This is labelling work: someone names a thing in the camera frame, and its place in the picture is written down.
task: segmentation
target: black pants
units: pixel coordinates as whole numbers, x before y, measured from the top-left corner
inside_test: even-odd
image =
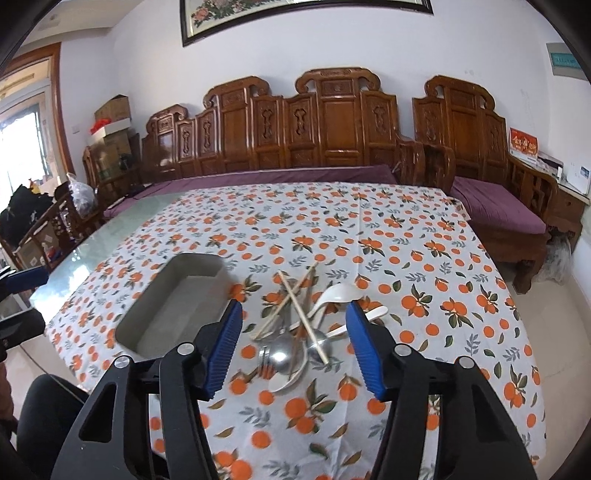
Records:
[[[55,377],[82,402],[88,394]],[[17,452],[40,480],[49,480],[61,446],[82,403],[63,390],[49,375],[37,377],[25,397],[18,420]]]

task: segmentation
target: person's hand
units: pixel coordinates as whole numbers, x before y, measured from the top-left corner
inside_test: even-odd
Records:
[[[6,378],[6,365],[0,364],[0,420],[12,420],[14,403],[12,402],[12,388]]]

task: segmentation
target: black cable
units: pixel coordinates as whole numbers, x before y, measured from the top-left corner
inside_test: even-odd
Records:
[[[76,400],[78,400],[80,403],[82,403],[84,405],[84,402],[79,399],[72,391],[70,391],[65,385],[63,385],[54,375],[51,375],[47,370],[45,370],[41,365],[39,365],[37,363],[37,361],[31,357],[31,355],[29,355],[29,352],[27,352],[25,350],[25,348],[21,345],[19,345],[19,347],[21,347],[22,351],[25,352],[25,355],[29,357],[29,359],[31,360],[31,362],[33,362],[36,366],[39,367],[39,369],[41,369],[44,373],[46,373],[47,375],[49,375],[49,377],[55,382],[57,383],[61,388],[63,388],[64,390],[66,390],[72,397],[74,397]]]

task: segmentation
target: white plastic bag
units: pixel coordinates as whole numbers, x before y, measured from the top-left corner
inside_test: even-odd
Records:
[[[76,207],[81,217],[89,216],[98,204],[94,190],[90,185],[76,180],[76,176],[71,173],[68,173],[67,177],[70,181],[70,191],[72,193],[74,207]]]
[[[570,242],[566,235],[556,235],[546,246],[546,261],[534,281],[553,280],[564,285],[570,276]]]

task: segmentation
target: pink flower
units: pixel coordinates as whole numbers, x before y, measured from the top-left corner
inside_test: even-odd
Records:
[[[193,17],[193,19],[197,22],[202,22],[203,20],[205,20],[207,18],[208,15],[209,15],[209,10],[205,7],[201,7],[193,15],[191,15],[191,17]]]

